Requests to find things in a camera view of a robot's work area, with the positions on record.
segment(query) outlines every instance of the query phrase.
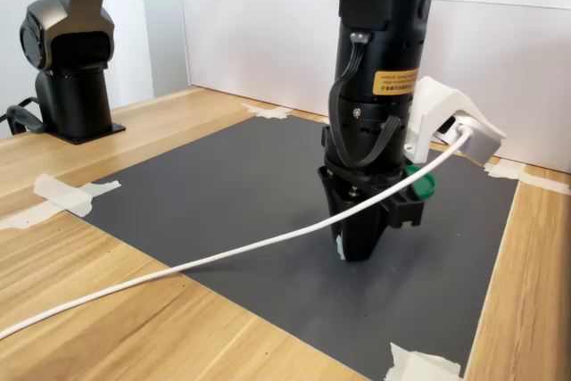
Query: wooden table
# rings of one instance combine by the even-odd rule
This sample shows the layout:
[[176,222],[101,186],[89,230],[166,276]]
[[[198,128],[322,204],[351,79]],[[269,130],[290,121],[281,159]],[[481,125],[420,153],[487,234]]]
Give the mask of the wooden table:
[[[0,219],[43,201],[32,192],[41,173],[81,186],[247,120],[253,114],[244,101],[269,107],[197,88],[115,110],[127,132],[86,145],[30,133],[0,140]],[[571,184],[566,174],[526,168]],[[570,215],[570,196],[518,185],[466,379],[571,379]],[[66,212],[0,231],[0,330],[163,268]],[[0,342],[2,380],[230,378],[362,379],[183,275],[104,297]]]

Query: white wall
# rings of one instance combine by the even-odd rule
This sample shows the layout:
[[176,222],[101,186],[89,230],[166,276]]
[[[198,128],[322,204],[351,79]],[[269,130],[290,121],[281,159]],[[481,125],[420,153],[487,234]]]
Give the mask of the white wall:
[[[327,112],[336,0],[184,2],[193,83]],[[435,0],[421,73],[465,91],[508,133],[500,156],[571,171],[566,8],[571,0]]]
[[[28,63],[20,47],[18,32],[26,8],[36,0],[0,0],[0,111],[35,95],[37,71]],[[112,107],[153,97],[149,46],[146,35],[144,0],[104,0],[115,21],[115,55],[105,72]],[[35,107],[31,109],[39,115]],[[0,137],[10,134],[0,124]]]
[[186,63],[182,0],[145,0],[154,95],[165,95],[190,84]]

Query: dark gray mat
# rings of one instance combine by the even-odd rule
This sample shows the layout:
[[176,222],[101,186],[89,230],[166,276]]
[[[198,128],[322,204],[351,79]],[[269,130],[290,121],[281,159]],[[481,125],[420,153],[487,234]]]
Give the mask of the dark gray mat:
[[[102,179],[122,186],[85,220],[170,266],[308,226],[328,216],[321,127],[244,121]],[[370,261],[341,261],[328,228],[186,274],[367,377],[390,342],[465,368],[516,181],[460,157],[434,175],[422,226]]]

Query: cable connector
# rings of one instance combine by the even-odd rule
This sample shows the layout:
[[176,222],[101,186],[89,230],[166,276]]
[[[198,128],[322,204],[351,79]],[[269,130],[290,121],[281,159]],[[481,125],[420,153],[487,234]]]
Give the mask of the cable connector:
[[353,31],[349,36],[349,39],[353,42],[353,44],[368,44],[368,41],[371,39],[371,35],[369,33],[361,33],[360,31]]

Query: white cable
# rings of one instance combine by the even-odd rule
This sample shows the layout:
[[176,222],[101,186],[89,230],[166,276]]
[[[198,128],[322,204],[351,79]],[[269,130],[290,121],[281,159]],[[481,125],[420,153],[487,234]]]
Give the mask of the white cable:
[[132,286],[137,286],[137,285],[140,285],[141,283],[145,283],[147,281],[154,280],[154,279],[159,278],[159,277],[166,277],[166,276],[168,276],[170,274],[174,274],[176,272],[184,271],[186,269],[191,269],[193,267],[198,267],[198,266],[204,265],[206,263],[219,261],[220,259],[228,258],[228,257],[234,256],[236,254],[250,252],[251,250],[259,249],[260,247],[265,247],[267,245],[279,243],[281,241],[289,240],[289,239],[295,238],[297,236],[303,236],[305,234],[309,234],[310,232],[317,231],[318,229],[328,227],[328,226],[338,222],[339,220],[346,219],[346,218],[352,216],[353,214],[358,213],[359,211],[363,211],[363,210],[367,209],[368,207],[370,207],[371,205],[379,203],[380,201],[383,201],[385,198],[388,198],[389,196],[396,194],[397,192],[404,189],[408,185],[411,185],[412,183],[416,182],[418,179],[424,177],[430,171],[434,170],[436,167],[438,167],[440,164],[442,164],[448,158],[453,156],[454,153],[457,150],[459,150],[472,137],[472,134],[473,134],[471,128],[468,128],[465,126],[459,126],[459,132],[462,136],[460,137],[458,142],[456,142],[454,145],[452,145],[448,150],[446,150],[446,152],[439,155],[438,158],[436,158],[434,161],[427,164],[423,169],[421,169],[421,170],[417,171],[416,173],[408,176],[403,181],[397,183],[395,186],[390,187],[389,189],[386,189],[384,192],[382,192],[378,195],[375,195],[372,198],[369,198],[367,201],[364,201],[363,203],[360,203],[354,207],[351,207],[349,210],[346,210],[346,211],[343,211],[339,214],[336,214],[332,218],[322,220],[322,221],[320,221],[320,223],[316,223],[315,225],[311,225],[311,226],[306,227],[306,228],[298,229],[296,231],[289,232],[287,234],[283,234],[281,236],[275,236],[273,238],[268,238],[267,240],[260,241],[258,243],[248,244],[248,245],[245,245],[244,247],[239,247],[237,249],[230,250],[228,252],[215,254],[214,256],[210,256],[208,258],[200,259],[199,261],[188,262],[188,263],[185,263],[183,265],[178,265],[177,267],[174,267],[174,268],[164,269],[162,271],[158,271],[158,272],[155,272],[153,274],[149,274],[147,276],[134,278],[134,279],[129,280],[129,281],[122,283],[120,285],[108,287],[108,288],[101,290],[99,292],[95,292],[94,294],[89,294],[87,296],[84,296],[83,298],[76,299],[75,301],[67,302],[63,305],[52,308],[51,310],[42,312],[41,314],[38,314],[37,316],[34,316],[30,319],[24,320],[21,323],[18,323],[12,327],[8,327],[6,330],[3,330],[2,332],[0,332],[0,341],[5,339],[7,336],[10,336],[11,334],[14,334],[14,333],[26,328],[26,327],[29,327],[35,323],[38,323],[39,321],[48,319],[48,318],[54,316],[55,314],[58,314],[60,312],[64,312],[64,311],[69,310],[71,308],[78,307],[79,305],[82,305],[86,302],[94,301],[95,299],[101,298],[102,296],[106,296],[107,294],[114,294],[115,292],[119,292],[120,290],[128,289]]

